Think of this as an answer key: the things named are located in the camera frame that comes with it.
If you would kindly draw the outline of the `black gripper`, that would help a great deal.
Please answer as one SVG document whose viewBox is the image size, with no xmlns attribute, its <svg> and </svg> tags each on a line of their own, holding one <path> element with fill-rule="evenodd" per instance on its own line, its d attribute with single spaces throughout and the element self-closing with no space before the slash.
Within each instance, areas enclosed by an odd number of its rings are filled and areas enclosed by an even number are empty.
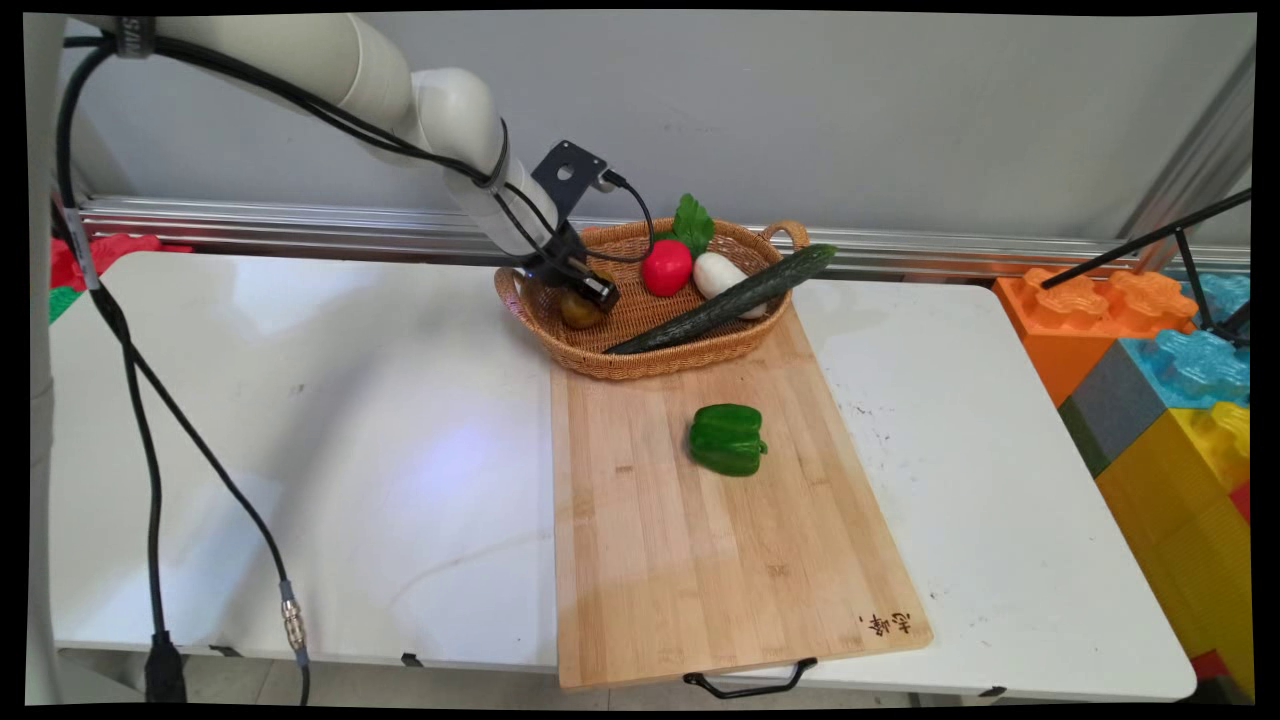
<svg viewBox="0 0 1280 720">
<path fill-rule="evenodd" d="M 585 250 L 577 231 L 561 222 L 547 242 L 521 261 L 521 272 L 526 279 L 556 288 L 557 307 L 581 307 L 584 297 L 599 310 L 612 310 L 620 287 L 605 272 L 586 266 Z"/>
</svg>

